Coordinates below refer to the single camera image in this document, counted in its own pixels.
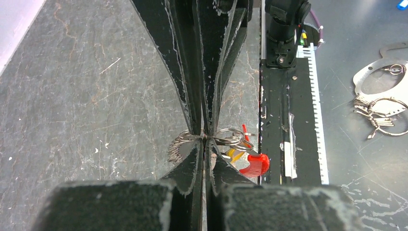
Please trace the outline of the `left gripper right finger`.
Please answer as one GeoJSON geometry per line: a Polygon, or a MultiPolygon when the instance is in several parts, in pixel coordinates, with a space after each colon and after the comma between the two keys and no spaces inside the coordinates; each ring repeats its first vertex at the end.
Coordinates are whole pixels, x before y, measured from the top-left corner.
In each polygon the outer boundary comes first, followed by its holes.
{"type": "Polygon", "coordinates": [[[254,185],[222,157],[214,139],[206,139],[204,147],[207,229],[225,231],[232,214],[231,187],[236,184],[254,185]]]}

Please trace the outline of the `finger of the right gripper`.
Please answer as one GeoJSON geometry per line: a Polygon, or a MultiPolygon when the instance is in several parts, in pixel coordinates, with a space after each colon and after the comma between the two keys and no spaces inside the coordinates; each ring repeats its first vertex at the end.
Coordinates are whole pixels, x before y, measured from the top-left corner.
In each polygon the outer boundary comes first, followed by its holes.
{"type": "Polygon", "coordinates": [[[133,7],[153,40],[176,88],[189,132],[201,133],[199,98],[193,95],[193,85],[185,52],[180,48],[182,36],[174,0],[132,0],[133,7]]]}
{"type": "Polygon", "coordinates": [[[198,64],[204,133],[217,131],[220,103],[237,62],[252,17],[251,0],[196,1],[198,64]]]}

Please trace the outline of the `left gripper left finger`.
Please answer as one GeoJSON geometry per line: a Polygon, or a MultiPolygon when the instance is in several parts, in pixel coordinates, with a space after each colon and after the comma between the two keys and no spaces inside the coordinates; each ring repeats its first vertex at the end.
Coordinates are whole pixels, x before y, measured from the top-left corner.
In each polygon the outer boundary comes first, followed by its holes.
{"type": "Polygon", "coordinates": [[[187,157],[164,179],[176,183],[170,211],[171,231],[200,231],[203,208],[204,142],[196,139],[187,157]]]}

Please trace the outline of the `yellow key tag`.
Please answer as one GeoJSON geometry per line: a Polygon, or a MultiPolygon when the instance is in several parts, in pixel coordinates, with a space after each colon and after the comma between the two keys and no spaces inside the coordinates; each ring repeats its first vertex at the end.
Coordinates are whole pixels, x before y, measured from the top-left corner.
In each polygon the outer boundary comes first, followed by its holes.
{"type": "Polygon", "coordinates": [[[229,148],[222,156],[229,162],[234,163],[238,161],[246,152],[234,148],[229,148]]]}

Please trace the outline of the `red key tag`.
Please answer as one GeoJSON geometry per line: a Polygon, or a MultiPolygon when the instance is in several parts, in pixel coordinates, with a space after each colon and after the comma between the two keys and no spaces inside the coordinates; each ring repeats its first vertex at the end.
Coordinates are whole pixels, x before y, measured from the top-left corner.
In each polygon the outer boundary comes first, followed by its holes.
{"type": "Polygon", "coordinates": [[[265,154],[258,154],[254,151],[253,145],[249,142],[247,129],[245,124],[242,124],[244,141],[239,145],[240,149],[248,153],[247,161],[249,166],[242,168],[239,172],[247,178],[260,177],[269,169],[270,160],[265,154]]]}

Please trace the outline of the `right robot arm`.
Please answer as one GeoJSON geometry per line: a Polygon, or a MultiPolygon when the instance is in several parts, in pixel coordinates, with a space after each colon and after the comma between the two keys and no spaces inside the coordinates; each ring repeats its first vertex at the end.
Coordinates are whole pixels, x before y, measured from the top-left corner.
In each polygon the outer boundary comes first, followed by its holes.
{"type": "MultiPolygon", "coordinates": [[[[252,19],[251,0],[134,0],[177,90],[188,131],[215,134],[220,103],[252,19]]],[[[295,63],[306,0],[264,0],[262,59],[273,67],[295,63]]]]}

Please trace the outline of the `silver handcuffs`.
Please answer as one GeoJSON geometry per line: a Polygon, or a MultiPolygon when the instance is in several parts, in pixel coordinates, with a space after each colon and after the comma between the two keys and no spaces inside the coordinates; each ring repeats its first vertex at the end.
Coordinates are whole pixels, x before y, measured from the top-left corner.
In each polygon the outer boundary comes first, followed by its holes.
{"type": "Polygon", "coordinates": [[[372,139],[380,132],[388,136],[402,136],[407,130],[400,133],[386,131],[385,127],[393,127],[396,115],[408,109],[408,62],[407,60],[387,55],[389,50],[399,50],[408,47],[408,43],[397,42],[380,48],[381,58],[360,69],[353,76],[356,97],[353,99],[354,113],[366,117],[374,130],[367,139],[372,139]],[[375,71],[388,72],[393,76],[402,74],[402,79],[394,87],[383,92],[367,94],[362,90],[365,79],[375,71]]]}

